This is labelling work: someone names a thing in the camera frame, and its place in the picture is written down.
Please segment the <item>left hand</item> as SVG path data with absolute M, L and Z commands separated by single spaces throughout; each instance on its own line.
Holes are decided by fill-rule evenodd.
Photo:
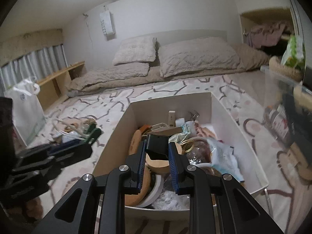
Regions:
M 36 197 L 27 202 L 26 204 L 26 214 L 28 217 L 40 220 L 43 217 L 43 206 L 41 204 L 41 199 Z

